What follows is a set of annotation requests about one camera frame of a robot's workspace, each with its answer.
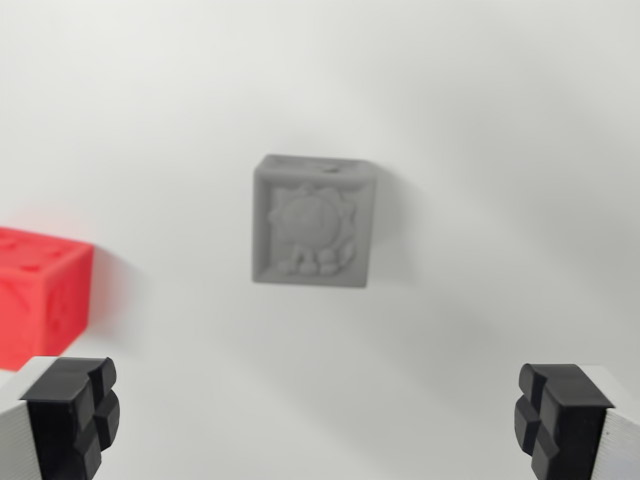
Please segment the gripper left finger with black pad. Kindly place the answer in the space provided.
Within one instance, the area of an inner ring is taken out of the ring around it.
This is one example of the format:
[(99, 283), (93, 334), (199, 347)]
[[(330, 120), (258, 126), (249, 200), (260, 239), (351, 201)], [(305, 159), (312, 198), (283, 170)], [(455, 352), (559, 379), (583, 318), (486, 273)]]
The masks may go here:
[(116, 438), (109, 358), (36, 356), (1, 386), (1, 477), (92, 479)]

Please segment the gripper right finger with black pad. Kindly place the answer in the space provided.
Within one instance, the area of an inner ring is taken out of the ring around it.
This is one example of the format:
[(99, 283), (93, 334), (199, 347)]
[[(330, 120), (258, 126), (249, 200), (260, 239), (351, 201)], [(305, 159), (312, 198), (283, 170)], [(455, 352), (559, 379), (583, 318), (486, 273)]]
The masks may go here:
[(639, 477), (639, 400), (595, 365), (521, 367), (515, 435), (544, 480)]

